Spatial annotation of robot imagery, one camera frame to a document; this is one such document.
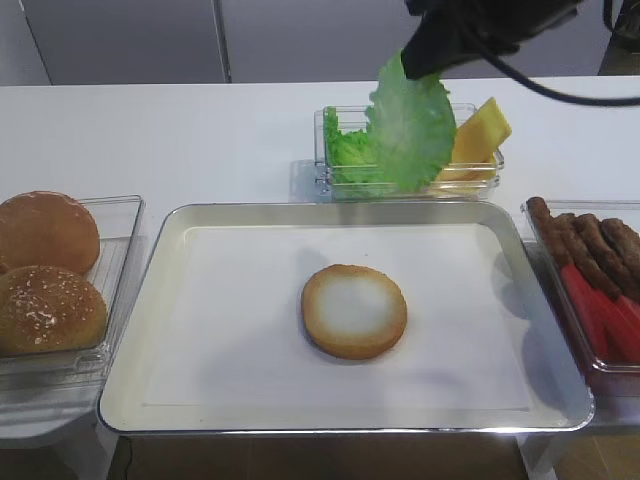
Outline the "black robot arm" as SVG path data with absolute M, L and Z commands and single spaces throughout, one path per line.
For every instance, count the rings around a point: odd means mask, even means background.
M 419 80 L 489 56 L 513 55 L 523 42 L 573 19 L 578 1 L 407 1 L 420 24 L 402 49 L 406 77 Z

